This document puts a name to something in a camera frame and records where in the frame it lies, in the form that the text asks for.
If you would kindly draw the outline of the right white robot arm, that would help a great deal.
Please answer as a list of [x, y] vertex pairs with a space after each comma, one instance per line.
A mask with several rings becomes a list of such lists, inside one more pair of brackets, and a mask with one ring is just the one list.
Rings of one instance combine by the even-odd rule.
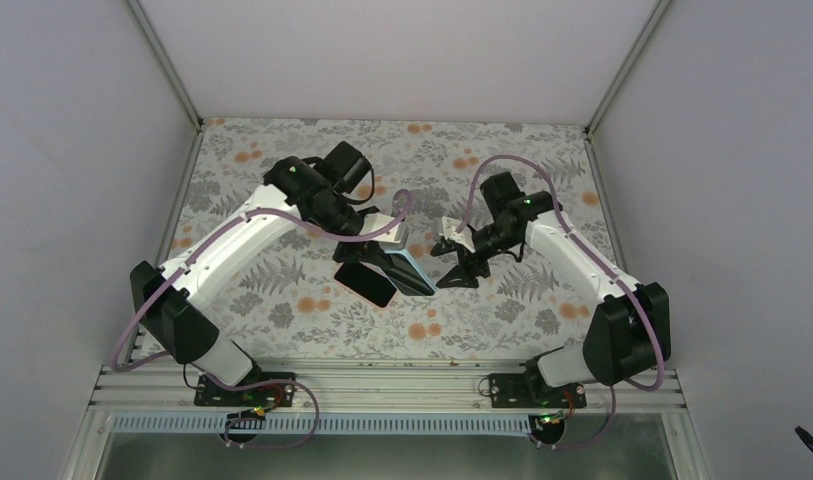
[[474, 229], [465, 221], [441, 217], [434, 224], [433, 255], [457, 256], [456, 266], [438, 287], [476, 288], [490, 275], [490, 259], [514, 247], [529, 247], [594, 306], [580, 343], [525, 363], [526, 399], [547, 407], [572, 383], [613, 386], [626, 381], [639, 390], [659, 389], [670, 357], [669, 297], [664, 288], [644, 285], [609, 261], [566, 219], [551, 190], [526, 194], [509, 173], [491, 176], [479, 190], [491, 223]]

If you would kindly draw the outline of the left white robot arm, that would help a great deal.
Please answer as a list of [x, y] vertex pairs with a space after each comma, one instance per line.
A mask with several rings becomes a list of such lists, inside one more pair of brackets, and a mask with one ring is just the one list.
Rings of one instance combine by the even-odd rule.
[[396, 192], [396, 216], [366, 207], [350, 193], [372, 172], [370, 161], [349, 143], [325, 157], [277, 161], [251, 196], [192, 247], [159, 266], [143, 261], [130, 273], [136, 314], [180, 365], [193, 365], [237, 405], [260, 391], [256, 361], [204, 314], [223, 286], [260, 252], [288, 232], [302, 228], [335, 241], [338, 264], [370, 264], [381, 283], [408, 296], [436, 292], [406, 247], [409, 191]]

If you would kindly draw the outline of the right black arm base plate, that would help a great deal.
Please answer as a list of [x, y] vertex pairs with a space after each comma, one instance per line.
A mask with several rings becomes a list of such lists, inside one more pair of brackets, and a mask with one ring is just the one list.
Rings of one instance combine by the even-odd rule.
[[485, 393], [494, 409], [585, 408], [587, 399], [582, 384], [548, 386], [536, 374], [493, 373], [485, 380]]

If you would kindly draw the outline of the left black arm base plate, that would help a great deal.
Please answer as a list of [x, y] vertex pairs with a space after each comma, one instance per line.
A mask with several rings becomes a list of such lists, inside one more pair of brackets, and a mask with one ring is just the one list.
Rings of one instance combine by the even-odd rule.
[[291, 407], [295, 387], [284, 383], [259, 386], [242, 391], [221, 388], [215, 382], [201, 375], [198, 379], [193, 404], [197, 407], [232, 407], [240, 409], [265, 410], [276, 407]]

